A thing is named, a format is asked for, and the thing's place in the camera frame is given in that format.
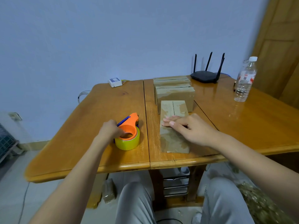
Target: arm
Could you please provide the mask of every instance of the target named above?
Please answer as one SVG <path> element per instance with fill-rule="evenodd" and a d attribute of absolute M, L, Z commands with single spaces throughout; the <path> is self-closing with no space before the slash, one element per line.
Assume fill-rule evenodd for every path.
<path fill-rule="evenodd" d="M 221 133 L 197 114 L 188 117 L 167 117 L 170 126 L 187 140 L 209 146 L 241 169 L 282 210 L 299 221 L 299 174 L 259 154 L 233 137 Z"/>
<path fill-rule="evenodd" d="M 80 223 L 102 154 L 108 143 L 122 133 L 114 120 L 105 122 L 80 161 L 29 223 Z"/>

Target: table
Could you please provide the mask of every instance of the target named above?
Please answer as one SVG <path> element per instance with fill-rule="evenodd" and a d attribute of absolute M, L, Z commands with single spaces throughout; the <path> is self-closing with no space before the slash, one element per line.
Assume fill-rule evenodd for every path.
<path fill-rule="evenodd" d="M 195 89 L 193 113 L 212 127 L 264 155 L 299 151 L 299 110 L 255 88 L 246 102 L 236 102 L 234 79 L 226 75 L 221 75 L 216 84 L 191 82 Z M 139 115 L 140 144 L 136 149 L 122 151 L 110 143 L 98 173 L 149 169 L 156 198 L 153 204 L 157 209 L 202 203 L 203 198 L 196 197 L 196 192 L 206 164 L 226 159 L 209 147 L 191 149 L 189 154 L 160 152 L 160 117 L 152 79 L 126 82 L 116 88 L 109 84 L 95 85 L 28 165 L 26 180 L 45 182 L 64 178 L 88 149 L 104 121 L 119 122 L 134 112 Z M 188 194 L 184 198 L 165 197 L 165 179 L 159 169 L 182 166 L 189 166 L 191 171 Z"/>

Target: wooden door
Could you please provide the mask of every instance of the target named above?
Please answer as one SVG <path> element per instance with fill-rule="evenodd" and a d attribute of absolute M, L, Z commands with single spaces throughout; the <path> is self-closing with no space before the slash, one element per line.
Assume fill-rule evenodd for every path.
<path fill-rule="evenodd" d="M 299 108 L 299 0 L 270 0 L 252 56 L 253 86 Z"/>

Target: right arm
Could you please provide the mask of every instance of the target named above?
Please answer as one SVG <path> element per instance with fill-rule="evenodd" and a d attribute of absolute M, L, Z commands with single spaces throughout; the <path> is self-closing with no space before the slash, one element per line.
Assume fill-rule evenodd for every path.
<path fill-rule="evenodd" d="M 293 217 L 295 222 L 299 222 L 298 173 L 217 131 L 197 114 L 167 117 L 163 125 L 172 127 L 192 143 L 217 150 L 243 171 L 283 211 Z"/>

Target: pants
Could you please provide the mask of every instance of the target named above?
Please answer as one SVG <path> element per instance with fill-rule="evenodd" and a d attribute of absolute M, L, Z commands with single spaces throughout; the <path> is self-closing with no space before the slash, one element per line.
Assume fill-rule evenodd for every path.
<path fill-rule="evenodd" d="M 131 182 L 121 192 L 116 224 L 155 224 L 152 200 L 139 182 Z M 215 177 L 204 195 L 201 224 L 254 224 L 242 194 L 235 184 Z"/>

